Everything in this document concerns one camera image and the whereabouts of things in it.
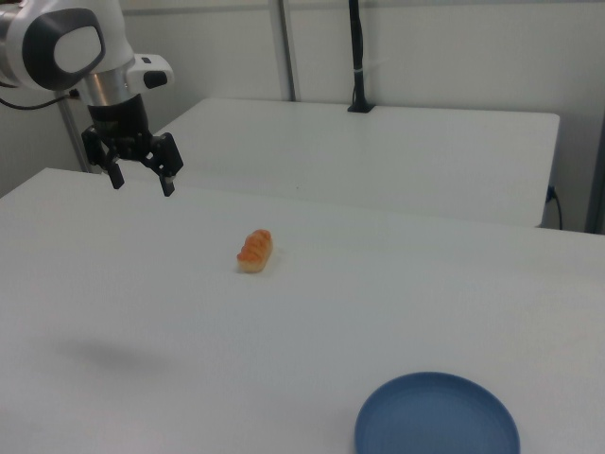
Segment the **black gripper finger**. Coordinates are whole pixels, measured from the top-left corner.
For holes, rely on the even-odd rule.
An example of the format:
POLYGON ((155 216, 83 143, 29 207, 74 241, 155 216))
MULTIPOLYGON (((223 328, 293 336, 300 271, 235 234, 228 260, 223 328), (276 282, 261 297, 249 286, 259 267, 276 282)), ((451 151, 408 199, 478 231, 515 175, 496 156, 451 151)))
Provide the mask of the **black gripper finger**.
POLYGON ((170 197, 175 191, 174 180, 183 168, 183 160, 171 133, 143 139, 141 163, 159 178, 163 193, 170 197))
POLYGON ((100 134, 95 127, 89 127, 81 134, 86 156, 91 166, 100 167, 110 178, 112 187, 120 189, 124 184, 119 164, 119 153, 113 138, 100 134))

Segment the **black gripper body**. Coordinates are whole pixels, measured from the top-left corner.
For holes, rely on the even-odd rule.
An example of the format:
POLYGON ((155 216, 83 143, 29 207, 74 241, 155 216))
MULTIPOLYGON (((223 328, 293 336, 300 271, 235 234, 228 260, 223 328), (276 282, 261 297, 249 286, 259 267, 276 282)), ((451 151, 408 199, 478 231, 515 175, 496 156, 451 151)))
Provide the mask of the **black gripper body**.
POLYGON ((141 162, 143 139, 152 136, 141 95, 111 106, 88 106, 92 126, 116 141, 120 160, 141 162))

